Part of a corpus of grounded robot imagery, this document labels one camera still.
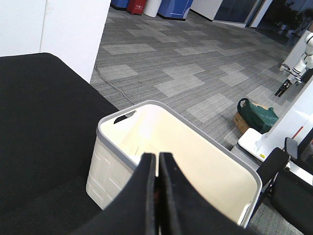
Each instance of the white wall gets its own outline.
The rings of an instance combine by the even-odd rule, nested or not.
[[[223,0],[194,0],[191,9],[199,14],[214,20]]]
[[[40,52],[90,82],[111,0],[47,0]]]
[[[273,0],[265,0],[260,9],[258,10],[258,12],[256,13],[254,19],[252,20],[251,26],[250,27],[257,27],[261,21],[261,19],[263,18],[263,16],[265,15],[266,11],[268,10],[270,4],[272,3]]]
[[[0,0],[0,56],[39,52],[45,0]]]

